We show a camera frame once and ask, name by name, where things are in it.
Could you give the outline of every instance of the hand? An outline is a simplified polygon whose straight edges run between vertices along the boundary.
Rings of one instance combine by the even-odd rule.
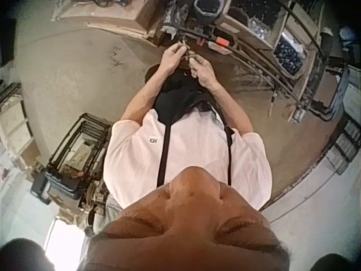
[[[190,67],[192,77],[197,78],[201,86],[205,87],[209,91],[214,89],[219,83],[215,77],[212,65],[208,60],[204,59],[200,55],[193,55],[190,57]]]
[[[182,56],[186,53],[187,46],[180,42],[170,46],[164,51],[158,71],[170,76],[179,66]]]

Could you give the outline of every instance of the window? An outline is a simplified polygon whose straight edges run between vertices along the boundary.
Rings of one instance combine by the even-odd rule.
[[[58,218],[53,221],[44,249],[56,271],[75,271],[78,268],[84,238],[84,232],[75,225],[67,225]]]

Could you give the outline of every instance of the white wall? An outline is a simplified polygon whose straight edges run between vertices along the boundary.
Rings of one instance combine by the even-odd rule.
[[[31,239],[43,246],[59,207],[54,203],[46,206],[30,194],[32,183],[7,151],[0,156],[0,167],[11,169],[5,180],[0,176],[0,246],[14,238]]]
[[[360,252],[360,154],[342,176],[324,159],[276,203],[263,211],[291,252],[291,270],[310,270],[322,256],[355,260]]]

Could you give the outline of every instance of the concrete floor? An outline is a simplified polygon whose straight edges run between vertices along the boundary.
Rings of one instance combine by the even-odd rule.
[[[117,121],[143,86],[146,70],[162,50],[79,23],[51,22],[53,1],[22,1],[18,19],[15,68],[25,96],[30,126],[47,159],[80,114]],[[323,123],[307,115],[302,124],[286,121],[289,102],[278,100],[268,118],[271,93],[235,93],[234,64],[217,60],[219,79],[249,114],[264,139],[271,164],[273,196],[297,181],[317,160],[336,121]],[[334,85],[326,80],[327,91]]]

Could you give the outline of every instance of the nose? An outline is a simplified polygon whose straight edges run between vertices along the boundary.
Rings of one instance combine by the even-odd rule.
[[[168,201],[172,231],[177,235],[209,235],[220,214],[220,185],[206,170],[189,167],[170,183]]]
[[[171,196],[186,198],[208,195],[219,199],[221,188],[219,182],[205,169],[188,167],[172,180],[169,190]]]

